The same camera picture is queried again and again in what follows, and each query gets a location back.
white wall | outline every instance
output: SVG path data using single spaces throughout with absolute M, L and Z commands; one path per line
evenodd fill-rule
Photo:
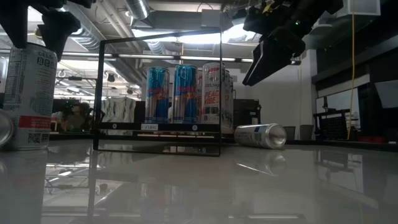
M 308 50 L 301 66 L 287 66 L 250 87 L 242 84 L 246 74 L 229 70 L 238 76 L 234 83 L 237 98 L 258 99 L 261 109 L 261 123 L 278 123 L 282 126 L 296 126 L 296 139 L 300 125 L 314 124 L 315 88 L 311 77 L 317 74 L 316 51 Z

can lying on its side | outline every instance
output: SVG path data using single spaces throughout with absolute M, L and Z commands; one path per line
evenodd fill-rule
M 243 146 L 280 149 L 286 142 L 285 129 L 279 124 L 238 126 L 235 141 Z
M 197 68 L 193 65 L 177 65 L 174 77 L 173 123 L 197 122 L 196 82 Z
M 145 123 L 168 123 L 169 70 L 162 67 L 153 67 L 148 69 L 147 74 Z
M 48 146 L 56 71 L 57 55 L 44 46 L 11 49 L 3 110 L 14 124 L 13 149 Z

white can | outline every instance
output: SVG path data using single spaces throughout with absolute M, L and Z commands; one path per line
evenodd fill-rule
M 238 126 L 235 141 L 243 146 L 280 149 L 286 142 L 285 129 L 279 124 Z
M 203 73 L 203 90 L 202 90 L 202 104 L 201 104 L 202 105 L 201 123 L 219 124 L 220 123 L 220 63 L 218 62 L 206 63 L 203 66 L 202 73 Z
M 44 46 L 11 49 L 3 110 L 14 124 L 13 149 L 48 146 L 56 72 L 57 55 Z

label tag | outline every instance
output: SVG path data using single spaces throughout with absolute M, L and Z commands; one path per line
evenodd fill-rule
M 157 124 L 141 124 L 141 130 L 143 131 L 157 131 Z

can lid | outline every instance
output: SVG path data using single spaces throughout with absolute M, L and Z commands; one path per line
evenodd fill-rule
M 267 144 L 273 149 L 280 149 L 286 143 L 285 129 L 279 124 L 270 124 L 266 136 Z
M 168 68 L 166 68 L 166 67 L 149 67 L 148 70 L 151 69 L 151 68 L 161 68 L 161 69 L 166 69 L 166 70 L 168 70 Z
M 11 118 L 0 109 L 0 147 L 7 144 L 14 133 L 14 125 Z
M 177 68 L 177 67 L 181 67 L 181 66 L 191 66 L 198 70 L 198 67 L 196 67 L 194 65 L 189 65 L 189 64 L 176 65 L 175 67 Z

